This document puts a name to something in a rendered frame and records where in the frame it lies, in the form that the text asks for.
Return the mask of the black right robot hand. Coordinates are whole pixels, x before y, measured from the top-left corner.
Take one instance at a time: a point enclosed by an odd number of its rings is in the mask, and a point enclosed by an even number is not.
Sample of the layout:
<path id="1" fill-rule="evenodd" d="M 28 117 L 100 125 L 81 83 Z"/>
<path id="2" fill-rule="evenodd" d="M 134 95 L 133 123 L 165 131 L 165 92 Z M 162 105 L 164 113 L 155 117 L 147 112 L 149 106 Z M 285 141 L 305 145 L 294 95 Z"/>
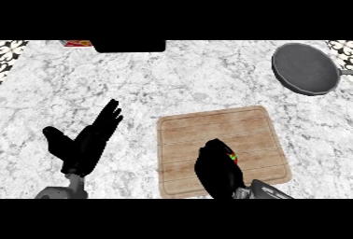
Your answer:
<path id="1" fill-rule="evenodd" d="M 217 200 L 232 199 L 236 189 L 245 188 L 242 171 L 227 155 L 232 152 L 217 138 L 198 150 L 195 173 L 204 189 Z"/>

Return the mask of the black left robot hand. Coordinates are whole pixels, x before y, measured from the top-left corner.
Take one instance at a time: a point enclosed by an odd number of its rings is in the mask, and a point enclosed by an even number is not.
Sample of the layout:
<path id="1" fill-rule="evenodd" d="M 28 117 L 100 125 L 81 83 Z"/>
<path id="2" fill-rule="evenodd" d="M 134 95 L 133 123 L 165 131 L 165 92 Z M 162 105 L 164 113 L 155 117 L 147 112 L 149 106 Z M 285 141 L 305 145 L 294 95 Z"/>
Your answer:
<path id="1" fill-rule="evenodd" d="M 51 126 L 43 129 L 48 152 L 63 162 L 60 172 L 65 175 L 75 174 L 84 177 L 91 173 L 121 120 L 121 108 L 118 101 L 112 99 L 100 110 L 93 124 L 81 130 L 75 139 Z"/>

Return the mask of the wooden cutting board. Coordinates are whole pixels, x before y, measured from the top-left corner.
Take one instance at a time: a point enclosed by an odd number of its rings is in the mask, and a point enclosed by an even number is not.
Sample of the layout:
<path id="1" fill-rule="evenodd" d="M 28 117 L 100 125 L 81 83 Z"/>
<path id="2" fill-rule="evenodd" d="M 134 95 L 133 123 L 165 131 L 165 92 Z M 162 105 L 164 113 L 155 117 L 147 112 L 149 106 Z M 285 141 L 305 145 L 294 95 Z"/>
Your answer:
<path id="1" fill-rule="evenodd" d="M 285 199 L 291 180 L 273 123 L 260 105 L 164 117 L 156 122 L 158 185 L 164 198 L 206 194 L 195 164 L 206 155 L 238 167 L 239 198 Z"/>

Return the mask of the dark grey frying pan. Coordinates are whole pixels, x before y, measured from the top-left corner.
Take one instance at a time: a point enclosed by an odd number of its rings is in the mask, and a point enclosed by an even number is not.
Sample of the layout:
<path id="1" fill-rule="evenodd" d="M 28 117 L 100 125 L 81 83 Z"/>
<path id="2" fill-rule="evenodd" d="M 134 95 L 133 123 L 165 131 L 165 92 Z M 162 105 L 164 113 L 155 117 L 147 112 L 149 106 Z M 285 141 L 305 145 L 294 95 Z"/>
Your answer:
<path id="1" fill-rule="evenodd" d="M 302 43 L 276 48 L 271 71 L 282 86 L 307 96 L 328 94 L 336 89 L 341 76 L 353 76 L 353 70 L 339 69 L 328 55 Z"/>

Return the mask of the red and yellow box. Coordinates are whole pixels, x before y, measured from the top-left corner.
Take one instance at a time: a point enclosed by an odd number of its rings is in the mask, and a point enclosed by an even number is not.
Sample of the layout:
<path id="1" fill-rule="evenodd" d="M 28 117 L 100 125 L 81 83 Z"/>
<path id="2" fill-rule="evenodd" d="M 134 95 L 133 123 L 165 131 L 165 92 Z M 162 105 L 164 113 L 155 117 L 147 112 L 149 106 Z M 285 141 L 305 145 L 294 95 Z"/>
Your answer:
<path id="1" fill-rule="evenodd" d="M 60 40 L 63 47 L 90 47 L 90 40 Z"/>

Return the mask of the black appliance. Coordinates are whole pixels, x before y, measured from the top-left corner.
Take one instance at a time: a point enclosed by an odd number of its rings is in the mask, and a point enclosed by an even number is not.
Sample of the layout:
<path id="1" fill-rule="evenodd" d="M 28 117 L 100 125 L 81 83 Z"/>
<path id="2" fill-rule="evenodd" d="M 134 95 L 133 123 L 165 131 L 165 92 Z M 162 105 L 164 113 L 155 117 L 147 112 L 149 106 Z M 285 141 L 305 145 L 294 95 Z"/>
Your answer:
<path id="1" fill-rule="evenodd" d="M 93 47 L 99 53 L 115 52 L 162 52 L 164 40 L 93 40 Z"/>

